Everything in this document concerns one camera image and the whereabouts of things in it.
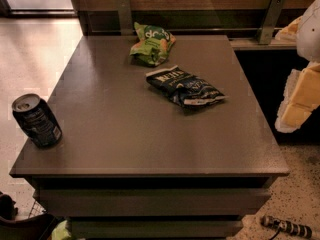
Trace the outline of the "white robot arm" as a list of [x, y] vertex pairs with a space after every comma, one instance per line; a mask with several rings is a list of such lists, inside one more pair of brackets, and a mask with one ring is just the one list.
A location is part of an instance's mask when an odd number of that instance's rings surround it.
[[320, 0], [276, 35], [286, 37], [295, 38], [297, 54], [308, 61], [302, 71], [291, 70], [277, 112], [276, 130], [292, 133], [320, 106]]

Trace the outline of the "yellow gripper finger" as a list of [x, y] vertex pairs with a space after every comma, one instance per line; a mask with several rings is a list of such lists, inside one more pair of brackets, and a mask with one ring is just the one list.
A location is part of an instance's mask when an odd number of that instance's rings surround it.
[[280, 103], [275, 128], [281, 133], [298, 130], [320, 106], [320, 64], [310, 62], [302, 71], [289, 74]]
[[301, 21], [302, 17], [298, 17], [289, 23], [286, 27], [279, 30], [275, 35], [275, 39], [278, 41], [296, 41], [298, 25]]

